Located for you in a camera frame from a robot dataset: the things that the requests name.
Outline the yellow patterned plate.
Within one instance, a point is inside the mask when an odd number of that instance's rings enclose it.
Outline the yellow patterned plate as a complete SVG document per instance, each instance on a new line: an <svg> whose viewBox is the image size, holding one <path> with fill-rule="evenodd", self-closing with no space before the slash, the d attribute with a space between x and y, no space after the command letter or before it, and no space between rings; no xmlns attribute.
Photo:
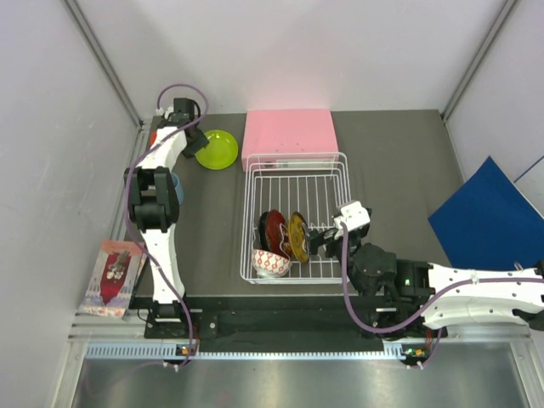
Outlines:
<svg viewBox="0 0 544 408"><path fill-rule="evenodd" d="M309 262L309 228L300 212L293 212L287 225L288 240L292 254L301 264Z"/></svg>

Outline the lime green plate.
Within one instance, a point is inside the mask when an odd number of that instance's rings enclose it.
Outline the lime green plate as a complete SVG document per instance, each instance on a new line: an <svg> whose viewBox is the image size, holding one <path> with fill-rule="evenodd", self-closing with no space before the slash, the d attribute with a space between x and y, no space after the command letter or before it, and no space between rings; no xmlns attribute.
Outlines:
<svg viewBox="0 0 544 408"><path fill-rule="evenodd" d="M208 144L196 152L197 162L209 170L224 170L237 159L239 146L234 136L224 130L205 132Z"/></svg>

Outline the red floral plate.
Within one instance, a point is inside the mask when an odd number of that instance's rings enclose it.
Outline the red floral plate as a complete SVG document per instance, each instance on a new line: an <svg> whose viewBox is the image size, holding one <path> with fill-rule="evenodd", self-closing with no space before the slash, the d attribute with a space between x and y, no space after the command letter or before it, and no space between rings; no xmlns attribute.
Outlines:
<svg viewBox="0 0 544 408"><path fill-rule="evenodd" d="M285 258L291 256L286 232L286 220L278 210L270 210L266 216L264 233L268 249Z"/></svg>

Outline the light blue plastic cup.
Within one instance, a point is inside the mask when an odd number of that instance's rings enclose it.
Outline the light blue plastic cup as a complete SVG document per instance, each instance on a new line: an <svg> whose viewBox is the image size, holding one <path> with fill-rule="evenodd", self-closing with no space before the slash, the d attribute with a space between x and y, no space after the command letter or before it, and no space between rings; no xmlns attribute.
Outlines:
<svg viewBox="0 0 544 408"><path fill-rule="evenodd" d="M181 205L184 201L184 190L183 190L182 184L177 174L172 173L171 176L172 176L174 191L178 200L178 204Z"/></svg>

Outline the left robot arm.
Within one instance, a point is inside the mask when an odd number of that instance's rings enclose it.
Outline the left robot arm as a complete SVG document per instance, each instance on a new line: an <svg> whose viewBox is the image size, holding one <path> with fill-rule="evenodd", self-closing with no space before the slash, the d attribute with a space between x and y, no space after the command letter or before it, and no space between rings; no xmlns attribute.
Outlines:
<svg viewBox="0 0 544 408"><path fill-rule="evenodd" d="M193 99L176 98L158 114L161 120L149 150L133 171L124 174L128 218L141 234L150 259L154 285L150 322L162 323L173 336L183 337L192 329L193 318L182 306L185 288L175 250L181 184L173 167L179 156L193 157L206 147L207 139L194 123L201 109Z"/></svg>

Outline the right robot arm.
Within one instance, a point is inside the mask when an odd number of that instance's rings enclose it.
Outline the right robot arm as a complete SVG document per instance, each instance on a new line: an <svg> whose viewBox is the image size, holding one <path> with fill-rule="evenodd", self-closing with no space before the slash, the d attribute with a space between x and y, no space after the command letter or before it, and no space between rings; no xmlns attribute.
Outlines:
<svg viewBox="0 0 544 408"><path fill-rule="evenodd" d="M334 225L305 228L303 249L319 248L341 267L343 301L352 321L376 335L425 328L510 323L543 329L543 263L528 269L487 271L398 258L364 242L371 212L357 201L340 206Z"/></svg>

